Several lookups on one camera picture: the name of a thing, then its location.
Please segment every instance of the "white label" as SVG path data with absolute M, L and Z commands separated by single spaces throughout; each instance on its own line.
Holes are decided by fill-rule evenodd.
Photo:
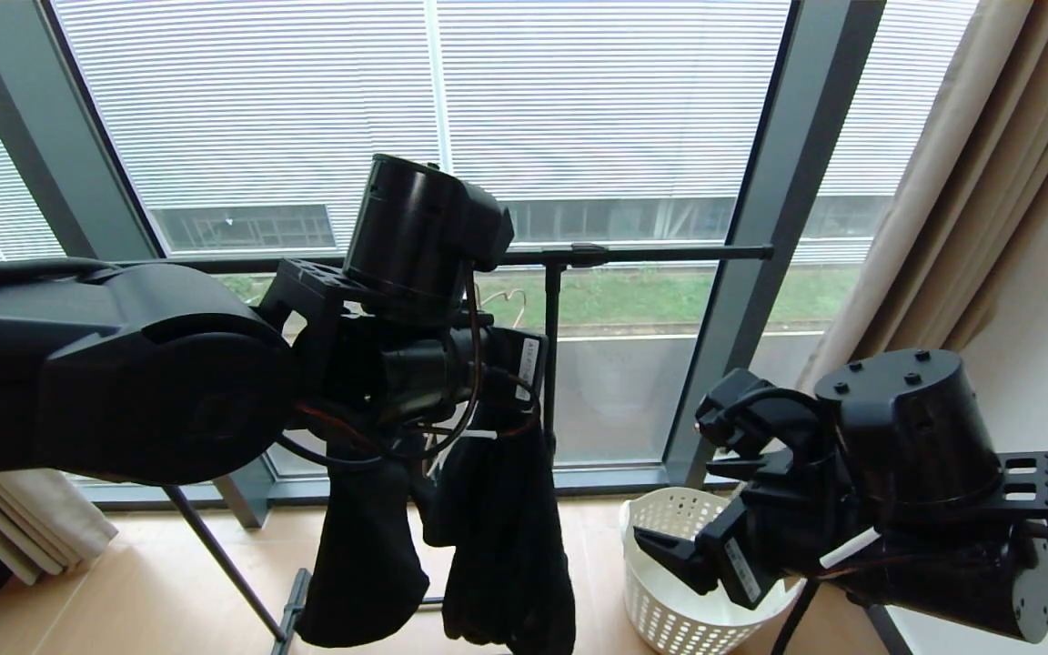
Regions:
M 536 361 L 541 353 L 540 340 L 524 340 L 524 347 L 521 348 L 521 380 L 532 386 L 532 378 L 536 377 Z M 523 387 L 516 387 L 516 399 L 528 399 L 528 390 Z
M 728 540 L 723 548 L 727 551 L 727 555 L 730 556 L 730 563 L 734 564 L 735 572 L 739 573 L 739 582 L 743 585 L 743 591 L 746 592 L 746 596 L 748 596 L 751 601 L 757 599 L 757 597 L 762 593 L 762 589 L 758 586 L 758 581 L 755 580 L 755 573 L 751 572 L 749 564 L 746 563 L 745 556 L 741 553 L 739 540 Z

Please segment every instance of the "curtain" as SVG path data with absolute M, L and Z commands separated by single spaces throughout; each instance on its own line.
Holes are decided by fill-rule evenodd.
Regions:
M 0 473 L 0 560 L 24 583 L 73 571 L 103 554 L 115 534 L 63 473 Z
M 800 377 L 961 349 L 1048 215 L 1048 1 L 978 4 L 859 282 Z

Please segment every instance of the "beige curtain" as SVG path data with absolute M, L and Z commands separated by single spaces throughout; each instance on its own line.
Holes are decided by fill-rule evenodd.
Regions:
M 963 348 L 1047 215 L 1048 1 L 982 0 L 800 386 L 888 349 Z
M 63 473 L 0 473 L 0 560 L 35 584 L 103 554 L 115 526 Z

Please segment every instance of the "wooden floor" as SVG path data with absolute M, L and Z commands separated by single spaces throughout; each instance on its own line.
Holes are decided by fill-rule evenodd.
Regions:
M 624 563 L 617 538 L 618 499 L 562 503 L 565 548 L 576 592 L 577 654 L 646 655 L 623 605 Z M 204 521 L 267 607 L 280 610 L 299 567 L 312 568 L 323 511 L 275 509 L 265 529 L 245 531 L 228 514 Z M 13 654 L 250 654 L 266 655 L 269 633 L 209 558 L 179 515 L 128 514 L 112 546 L 91 567 L 50 577 L 34 588 L 12 581 L 0 594 L 0 655 Z M 418 519 L 412 518 L 412 530 Z M 431 575 L 429 594 L 441 596 L 449 548 L 420 548 Z M 779 617 L 740 648 L 766 654 Z M 294 643 L 290 652 L 323 651 Z M 420 612 L 394 637 L 356 648 L 361 654 L 507 652 L 451 641 L 437 612 Z M 790 654 L 882 652 L 863 613 L 824 589 L 804 618 Z

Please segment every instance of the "perforated basket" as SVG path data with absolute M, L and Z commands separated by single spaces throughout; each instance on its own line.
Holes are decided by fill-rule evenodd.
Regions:
M 654 651 L 662 655 L 730 652 L 774 614 L 783 612 L 800 586 L 783 582 L 757 610 L 735 605 L 722 586 L 699 596 L 637 547 L 633 527 L 694 539 L 722 511 L 727 499 L 690 488 L 665 488 L 625 502 L 620 527 L 625 551 L 625 612 Z

